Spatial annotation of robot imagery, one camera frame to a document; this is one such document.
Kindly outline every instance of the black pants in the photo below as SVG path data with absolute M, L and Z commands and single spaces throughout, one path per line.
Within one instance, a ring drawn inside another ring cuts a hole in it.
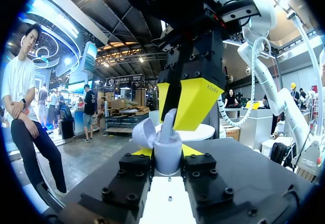
M 271 135 L 274 133 L 276 124 L 278 122 L 278 117 L 273 115 L 273 119 L 272 119 L 272 128 L 271 128 Z
M 49 123 L 50 124 L 52 124 L 53 121 L 56 124 L 56 122 L 57 122 L 57 115 L 56 115 L 56 111 L 55 111 L 55 106 L 54 105 L 50 105 L 50 107 L 49 107 L 48 118 L 49 118 L 48 120 L 49 120 Z
M 38 122 L 33 122 L 39 130 L 39 136 L 36 139 L 32 138 L 22 120 L 16 119 L 11 123 L 12 139 L 20 151 L 26 174 L 37 191 L 37 184 L 44 182 L 44 179 L 37 164 L 33 146 L 34 142 L 42 156 L 49 160 L 57 189 L 62 193 L 66 193 L 67 188 L 64 180 L 61 154 L 42 126 Z

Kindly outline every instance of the black metal table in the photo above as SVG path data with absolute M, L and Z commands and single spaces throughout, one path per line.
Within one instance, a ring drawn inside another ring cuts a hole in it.
M 234 189 L 235 204 L 245 201 L 256 204 L 268 195 L 283 194 L 291 184 L 298 187 L 298 196 L 303 200 L 313 186 L 307 180 L 234 139 L 193 141 L 185 144 L 202 153 L 208 152 L 216 159 L 219 176 Z M 139 147 L 132 142 L 124 145 L 107 162 L 75 186 L 62 201 L 66 205 L 77 203 L 82 193 L 101 200 L 102 188 L 116 175 L 120 158 L 125 153 L 137 150 Z

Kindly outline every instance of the white t-shirt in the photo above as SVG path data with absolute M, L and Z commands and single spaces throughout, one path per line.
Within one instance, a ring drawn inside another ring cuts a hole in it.
M 50 105 L 51 106 L 55 106 L 56 105 L 56 101 L 57 101 L 56 95 L 55 95 L 55 93 L 52 93 L 51 94 L 51 102 L 50 102 Z
M 3 99 L 6 95 L 10 95 L 12 102 L 19 102 L 28 94 L 29 89 L 35 87 L 35 65 L 28 57 L 24 61 L 20 61 L 16 56 L 5 68 L 2 95 Z M 38 121 L 36 114 L 31 106 L 25 108 L 24 113 L 32 121 Z M 8 122 L 11 126 L 13 117 L 8 113 Z

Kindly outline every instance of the person's hand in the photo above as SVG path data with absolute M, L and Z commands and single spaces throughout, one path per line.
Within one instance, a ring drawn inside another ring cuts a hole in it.
M 37 129 L 35 123 L 28 117 L 26 117 L 26 119 L 24 120 L 24 124 L 29 133 L 31 134 L 32 138 L 36 139 L 39 136 L 39 130 Z
M 22 101 L 19 102 L 12 102 L 11 105 L 13 106 L 12 109 L 12 117 L 17 119 L 19 117 L 20 112 L 24 109 L 24 103 Z

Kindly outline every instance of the white cylinder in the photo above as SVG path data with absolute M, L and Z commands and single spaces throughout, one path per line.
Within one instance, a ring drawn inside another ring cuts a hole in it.
M 182 156 L 182 140 L 178 132 L 169 137 L 168 144 L 160 143 L 160 132 L 154 141 L 154 157 L 157 171 L 164 176 L 172 176 L 179 169 Z

